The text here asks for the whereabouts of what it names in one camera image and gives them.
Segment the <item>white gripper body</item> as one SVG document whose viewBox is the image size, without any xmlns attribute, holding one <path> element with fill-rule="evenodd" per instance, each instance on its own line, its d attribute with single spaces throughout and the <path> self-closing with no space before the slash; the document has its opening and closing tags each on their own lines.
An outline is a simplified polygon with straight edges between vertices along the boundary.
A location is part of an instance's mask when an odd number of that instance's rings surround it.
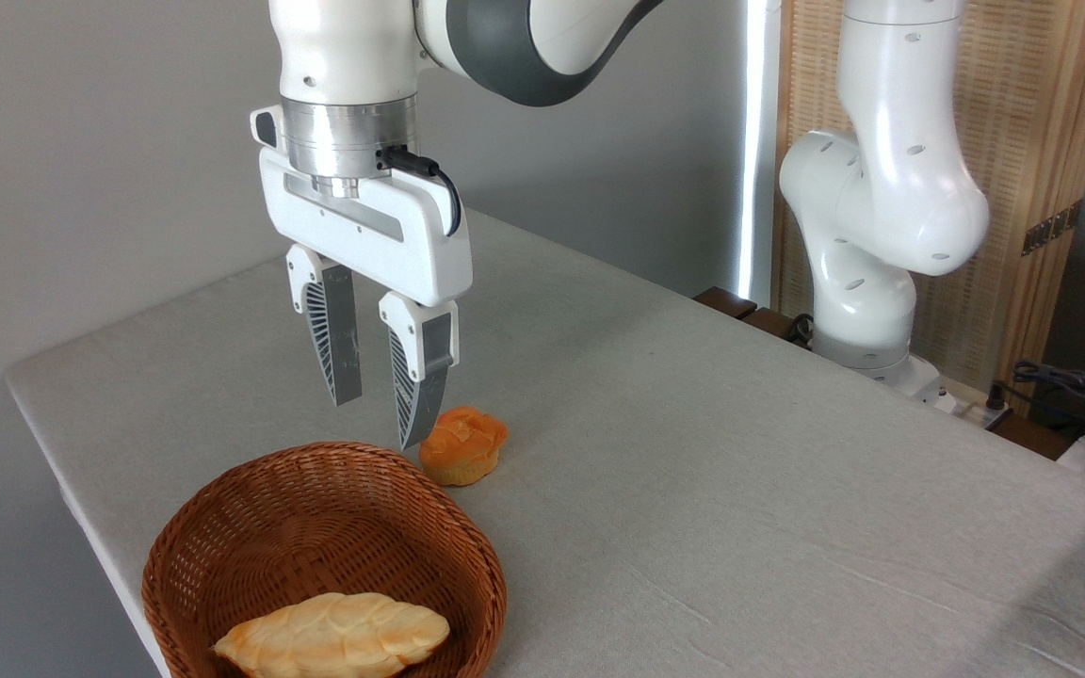
<svg viewBox="0 0 1085 678">
<path fill-rule="evenodd" d="M 465 295 L 473 283 L 469 232 L 455 222 L 463 207 L 441 179 L 393 169 L 358 180 L 354 199 L 324 196 L 290 164 L 283 113 L 252 111 L 252 136 L 280 235 L 421 305 Z"/>
</svg>

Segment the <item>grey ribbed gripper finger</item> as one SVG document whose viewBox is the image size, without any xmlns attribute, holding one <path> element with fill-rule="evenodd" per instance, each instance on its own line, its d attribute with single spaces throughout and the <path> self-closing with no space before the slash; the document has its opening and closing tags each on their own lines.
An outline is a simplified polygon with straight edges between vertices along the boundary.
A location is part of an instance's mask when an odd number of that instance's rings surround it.
<svg viewBox="0 0 1085 678">
<path fill-rule="evenodd" d="M 294 245 L 285 254 L 294 309 L 305 317 L 332 402 L 362 395 L 356 296 L 349 267 Z"/>
<path fill-rule="evenodd" d="M 444 402 L 448 369 L 460 361 L 458 305 L 422 306 L 390 291 L 379 303 L 388 328 L 397 437 L 406 450 L 427 439 Z"/>
</svg>

